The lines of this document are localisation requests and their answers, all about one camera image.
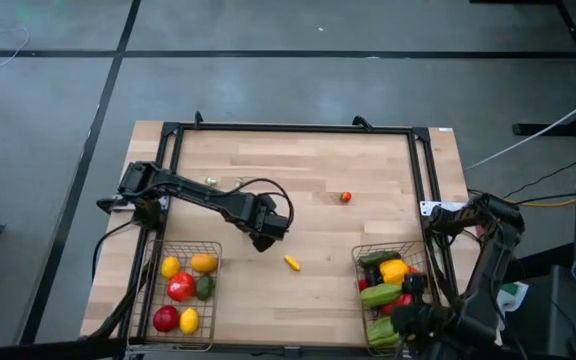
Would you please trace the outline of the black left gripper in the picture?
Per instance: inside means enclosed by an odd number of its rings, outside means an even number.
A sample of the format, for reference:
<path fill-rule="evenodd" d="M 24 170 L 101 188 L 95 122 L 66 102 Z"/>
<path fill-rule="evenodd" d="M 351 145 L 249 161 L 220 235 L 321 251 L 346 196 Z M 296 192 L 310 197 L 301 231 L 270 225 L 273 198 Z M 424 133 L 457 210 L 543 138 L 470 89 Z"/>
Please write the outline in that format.
<path fill-rule="evenodd" d="M 247 219 L 239 224 L 243 232 L 251 233 L 250 238 L 254 248 L 258 252 L 268 250 L 275 239 L 270 237 L 277 227 L 276 203 L 268 194 L 255 195 L 252 202 L 252 210 Z"/>

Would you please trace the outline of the yellow bell pepper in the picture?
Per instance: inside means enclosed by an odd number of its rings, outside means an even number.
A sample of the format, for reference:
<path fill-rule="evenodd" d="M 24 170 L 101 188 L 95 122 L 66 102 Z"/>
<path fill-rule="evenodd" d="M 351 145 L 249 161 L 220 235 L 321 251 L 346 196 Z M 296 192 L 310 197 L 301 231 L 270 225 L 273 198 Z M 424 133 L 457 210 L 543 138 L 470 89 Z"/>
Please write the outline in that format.
<path fill-rule="evenodd" d="M 409 272 L 409 266 L 401 259 L 391 259 L 382 262 L 379 271 L 384 283 L 400 285 Z"/>

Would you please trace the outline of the red bell pepper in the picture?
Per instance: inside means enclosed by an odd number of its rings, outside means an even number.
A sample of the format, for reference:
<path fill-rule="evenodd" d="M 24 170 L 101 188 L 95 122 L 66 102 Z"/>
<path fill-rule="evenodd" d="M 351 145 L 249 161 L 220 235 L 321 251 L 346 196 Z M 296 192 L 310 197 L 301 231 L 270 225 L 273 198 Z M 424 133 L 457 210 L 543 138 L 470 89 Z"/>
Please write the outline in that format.
<path fill-rule="evenodd" d="M 413 303 L 413 297 L 411 294 L 401 294 L 394 301 L 382 305 L 380 311 L 385 316 L 390 316 L 392 311 L 401 306 L 407 306 Z"/>

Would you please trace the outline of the large green cucumber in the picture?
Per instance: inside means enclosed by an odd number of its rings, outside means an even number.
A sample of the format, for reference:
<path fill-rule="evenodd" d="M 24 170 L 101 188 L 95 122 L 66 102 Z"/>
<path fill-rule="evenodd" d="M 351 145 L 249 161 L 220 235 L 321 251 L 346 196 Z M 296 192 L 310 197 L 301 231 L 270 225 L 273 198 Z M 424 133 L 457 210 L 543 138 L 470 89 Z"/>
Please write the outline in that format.
<path fill-rule="evenodd" d="M 382 283 L 362 290 L 360 292 L 360 301 L 364 306 L 368 307 L 386 305 L 395 301 L 401 292 L 402 288 L 400 285 Z"/>

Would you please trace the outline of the dark green cucumber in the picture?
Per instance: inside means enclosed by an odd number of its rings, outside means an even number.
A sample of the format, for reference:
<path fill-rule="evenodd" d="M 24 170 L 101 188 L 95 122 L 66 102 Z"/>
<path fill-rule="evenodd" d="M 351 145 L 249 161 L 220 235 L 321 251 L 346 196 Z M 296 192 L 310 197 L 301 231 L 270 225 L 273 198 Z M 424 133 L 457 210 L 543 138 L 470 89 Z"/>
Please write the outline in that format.
<path fill-rule="evenodd" d="M 379 266 L 385 261 L 396 259 L 401 259 L 401 254 L 399 252 L 381 250 L 360 256 L 357 259 L 357 264 L 362 268 L 370 268 Z"/>

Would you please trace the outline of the orange yellow mango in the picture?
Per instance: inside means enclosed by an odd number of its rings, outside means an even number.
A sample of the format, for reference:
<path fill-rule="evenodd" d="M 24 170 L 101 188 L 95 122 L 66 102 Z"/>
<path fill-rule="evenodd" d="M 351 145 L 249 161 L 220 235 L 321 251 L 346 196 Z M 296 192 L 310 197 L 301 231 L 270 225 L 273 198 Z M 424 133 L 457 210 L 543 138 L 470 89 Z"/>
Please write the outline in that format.
<path fill-rule="evenodd" d="M 190 267 L 197 273 L 210 273 L 218 267 L 218 258 L 212 254 L 195 254 L 190 259 Z"/>

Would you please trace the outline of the dark green avocado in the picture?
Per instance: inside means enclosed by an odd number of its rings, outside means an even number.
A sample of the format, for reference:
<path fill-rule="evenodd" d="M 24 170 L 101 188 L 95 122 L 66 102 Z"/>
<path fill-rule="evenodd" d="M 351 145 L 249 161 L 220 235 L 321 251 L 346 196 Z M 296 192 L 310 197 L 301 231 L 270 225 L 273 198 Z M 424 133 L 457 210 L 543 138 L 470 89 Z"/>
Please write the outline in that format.
<path fill-rule="evenodd" d="M 209 299 L 215 288 L 215 280 L 209 274 L 202 275 L 196 283 L 195 295 L 201 301 Z"/>

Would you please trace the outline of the yellow lemon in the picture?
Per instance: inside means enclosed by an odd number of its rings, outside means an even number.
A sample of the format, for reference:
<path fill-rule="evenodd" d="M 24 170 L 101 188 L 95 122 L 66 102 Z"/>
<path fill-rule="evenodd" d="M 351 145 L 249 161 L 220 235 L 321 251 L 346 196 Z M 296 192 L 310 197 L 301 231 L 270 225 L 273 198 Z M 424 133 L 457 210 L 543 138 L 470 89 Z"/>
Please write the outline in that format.
<path fill-rule="evenodd" d="M 192 308 L 186 308 L 180 315 L 179 328 L 184 335 L 190 335 L 197 331 L 200 325 L 198 312 Z"/>
<path fill-rule="evenodd" d="M 181 262 L 175 256 L 168 256 L 161 262 L 160 273 L 166 279 L 170 279 L 180 271 Z"/>

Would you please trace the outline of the dark red apple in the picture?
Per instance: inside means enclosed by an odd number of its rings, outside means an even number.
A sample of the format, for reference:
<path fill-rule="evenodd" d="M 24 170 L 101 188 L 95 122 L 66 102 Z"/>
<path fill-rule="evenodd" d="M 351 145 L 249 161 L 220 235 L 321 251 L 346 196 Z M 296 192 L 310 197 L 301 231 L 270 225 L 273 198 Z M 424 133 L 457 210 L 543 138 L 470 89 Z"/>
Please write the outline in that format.
<path fill-rule="evenodd" d="M 153 326 L 158 332 L 169 332 L 179 326 L 180 315 L 172 305 L 159 308 L 153 316 Z"/>

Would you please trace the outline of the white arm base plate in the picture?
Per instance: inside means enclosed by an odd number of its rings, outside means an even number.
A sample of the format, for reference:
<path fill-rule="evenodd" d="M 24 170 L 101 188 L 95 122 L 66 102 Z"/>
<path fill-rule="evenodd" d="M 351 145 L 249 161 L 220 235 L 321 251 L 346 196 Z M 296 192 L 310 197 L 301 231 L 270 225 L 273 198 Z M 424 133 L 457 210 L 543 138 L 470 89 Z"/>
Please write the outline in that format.
<path fill-rule="evenodd" d="M 420 213 L 423 217 L 430 216 L 436 207 L 440 207 L 448 211 L 457 211 L 462 209 L 464 206 L 464 202 L 421 201 L 419 203 Z"/>

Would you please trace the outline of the black metal table frame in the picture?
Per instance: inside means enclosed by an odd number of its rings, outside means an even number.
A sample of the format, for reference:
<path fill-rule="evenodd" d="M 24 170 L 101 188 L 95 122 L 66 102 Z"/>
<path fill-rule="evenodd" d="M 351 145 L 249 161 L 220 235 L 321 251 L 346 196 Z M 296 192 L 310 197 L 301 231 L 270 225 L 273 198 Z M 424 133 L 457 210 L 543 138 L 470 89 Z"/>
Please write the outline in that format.
<path fill-rule="evenodd" d="M 277 206 L 293 207 L 294 221 L 265 252 L 215 212 L 178 199 L 151 239 L 221 244 L 211 348 L 222 353 L 366 355 L 351 250 L 423 242 L 419 203 L 465 197 L 462 178 L 438 180 L 461 170 L 454 135 L 440 128 L 139 121 L 126 158 L 214 177 L 223 189 L 244 176 L 251 192 L 287 191 Z"/>

